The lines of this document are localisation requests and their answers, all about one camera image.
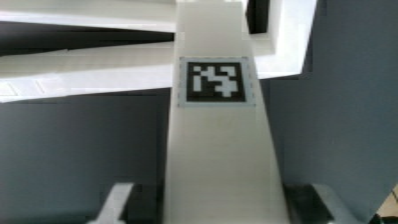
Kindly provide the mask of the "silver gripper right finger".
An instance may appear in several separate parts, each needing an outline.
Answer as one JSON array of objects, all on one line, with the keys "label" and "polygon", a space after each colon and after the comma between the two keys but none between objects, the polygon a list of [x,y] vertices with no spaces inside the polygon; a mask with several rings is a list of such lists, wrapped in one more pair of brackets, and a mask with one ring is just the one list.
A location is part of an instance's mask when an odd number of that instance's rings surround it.
[{"label": "silver gripper right finger", "polygon": [[327,185],[286,184],[284,195],[291,224],[366,224]]}]

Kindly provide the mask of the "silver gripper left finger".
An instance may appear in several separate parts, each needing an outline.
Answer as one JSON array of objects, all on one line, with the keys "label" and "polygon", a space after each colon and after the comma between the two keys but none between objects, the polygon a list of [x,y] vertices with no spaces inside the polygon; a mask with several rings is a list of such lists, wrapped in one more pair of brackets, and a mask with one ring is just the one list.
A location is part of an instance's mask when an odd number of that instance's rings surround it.
[{"label": "silver gripper left finger", "polygon": [[112,185],[96,217],[85,224],[158,224],[160,185]]}]

